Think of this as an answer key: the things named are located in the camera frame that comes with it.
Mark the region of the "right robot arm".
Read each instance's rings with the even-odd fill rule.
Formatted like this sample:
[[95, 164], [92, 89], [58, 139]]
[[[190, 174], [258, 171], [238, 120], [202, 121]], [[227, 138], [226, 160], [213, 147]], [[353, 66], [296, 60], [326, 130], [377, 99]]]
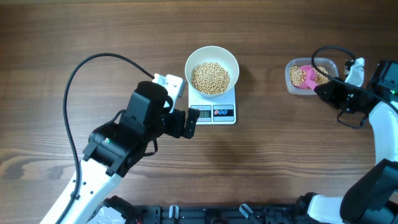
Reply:
[[295, 223], [397, 223], [397, 62], [381, 60], [366, 88], [363, 60], [346, 62], [345, 80], [334, 78], [315, 93], [342, 113], [364, 113], [373, 129], [375, 166], [343, 197], [307, 193], [296, 201]]

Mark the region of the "white bowl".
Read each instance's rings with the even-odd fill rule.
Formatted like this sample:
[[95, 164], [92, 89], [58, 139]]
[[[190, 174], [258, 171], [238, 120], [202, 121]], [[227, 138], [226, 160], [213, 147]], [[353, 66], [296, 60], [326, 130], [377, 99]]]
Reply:
[[192, 70], [199, 64], [205, 62], [218, 62], [225, 70], [228, 71], [230, 82], [227, 90], [218, 95], [207, 95], [195, 89], [195, 91], [205, 98], [216, 98], [234, 88], [239, 78], [239, 64], [235, 56], [228, 50], [218, 46], [202, 47], [192, 53], [185, 63], [185, 77], [190, 87], [193, 87], [191, 82]]

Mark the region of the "pink plastic scoop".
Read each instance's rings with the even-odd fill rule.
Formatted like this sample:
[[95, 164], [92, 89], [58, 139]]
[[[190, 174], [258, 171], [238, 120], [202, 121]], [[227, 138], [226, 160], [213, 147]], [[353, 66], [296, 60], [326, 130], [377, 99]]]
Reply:
[[315, 82], [317, 77], [316, 72], [310, 65], [301, 66], [299, 69], [305, 72], [305, 79], [300, 85], [296, 85], [295, 87], [299, 89], [310, 88], [311, 90], [314, 90], [315, 87], [318, 86]]

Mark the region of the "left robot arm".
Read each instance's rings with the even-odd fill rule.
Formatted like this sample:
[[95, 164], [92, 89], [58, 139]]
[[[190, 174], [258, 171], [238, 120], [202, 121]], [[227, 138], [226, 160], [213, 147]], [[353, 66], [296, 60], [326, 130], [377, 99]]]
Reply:
[[148, 156], [150, 142], [163, 134], [192, 138], [200, 112], [166, 108], [165, 103], [171, 101], [161, 85], [140, 82], [126, 110], [120, 112], [119, 122], [109, 121], [90, 134], [80, 170], [42, 223], [86, 223], [129, 169]]

